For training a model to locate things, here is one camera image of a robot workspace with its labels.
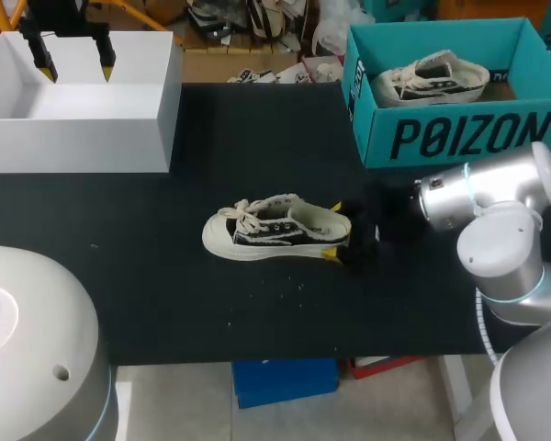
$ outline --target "black tabletop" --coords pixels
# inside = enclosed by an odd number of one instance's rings
[[[0,245],[79,278],[119,365],[481,352],[455,233],[384,244],[360,275],[319,259],[232,262],[202,245],[206,219],[242,198],[331,206],[368,175],[338,85],[184,85],[171,174],[0,175]],[[551,260],[551,209],[543,249]],[[488,322],[499,350],[532,331]]]

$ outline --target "floor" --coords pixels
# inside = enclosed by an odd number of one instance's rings
[[[343,374],[334,393],[246,410],[230,363],[121,367],[117,381],[117,441],[454,439],[433,358],[367,379]]]

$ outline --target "shoelace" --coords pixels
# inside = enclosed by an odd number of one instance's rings
[[[416,74],[416,63],[413,62],[402,69],[396,69],[392,72],[392,81],[398,81],[400,83],[400,99],[404,95],[404,91],[408,88],[418,89],[422,87],[428,87],[430,81],[426,78],[421,78]]]
[[[269,199],[255,200],[251,204],[247,199],[240,200],[235,204],[234,208],[227,207],[219,210],[219,215],[228,219],[237,220],[237,231],[241,234],[254,234],[256,232],[268,232],[269,227],[261,224],[255,216],[262,209],[267,209],[272,201],[281,198],[297,198],[296,195],[280,195],[273,196]]]

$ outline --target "canvas sneaker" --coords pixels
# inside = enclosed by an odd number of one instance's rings
[[[347,245],[351,222],[342,214],[310,205],[297,195],[279,195],[220,209],[206,222],[202,242],[211,253],[231,260],[296,255],[327,258]]]
[[[429,106],[469,103],[489,81],[483,66],[438,51],[406,67],[381,73],[372,82],[379,107]]]

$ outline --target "open white box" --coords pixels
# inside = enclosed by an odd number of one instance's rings
[[[51,83],[18,32],[0,35],[0,173],[167,172],[182,83],[171,32],[110,32],[107,83],[91,38],[44,34]]]

